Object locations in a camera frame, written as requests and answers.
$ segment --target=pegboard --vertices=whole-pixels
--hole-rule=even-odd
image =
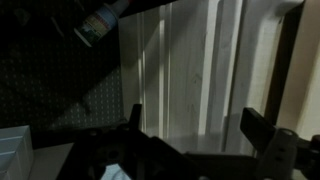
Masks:
[[[1,17],[23,8],[38,20],[32,29],[8,34],[1,46],[0,128],[30,125],[35,133],[109,126],[123,118],[117,29],[88,48],[73,28],[101,2],[81,3],[85,12],[73,0],[1,1]],[[64,37],[44,27],[51,17]]]

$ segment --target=bottle label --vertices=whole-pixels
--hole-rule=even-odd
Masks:
[[[91,46],[117,25],[117,17],[106,5],[87,17],[83,24],[75,29],[76,34]]]

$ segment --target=bottle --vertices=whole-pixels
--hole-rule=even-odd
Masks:
[[[117,23],[119,16],[128,8],[132,0],[117,0],[112,5],[106,3],[88,16],[74,32],[89,47],[105,36]]]

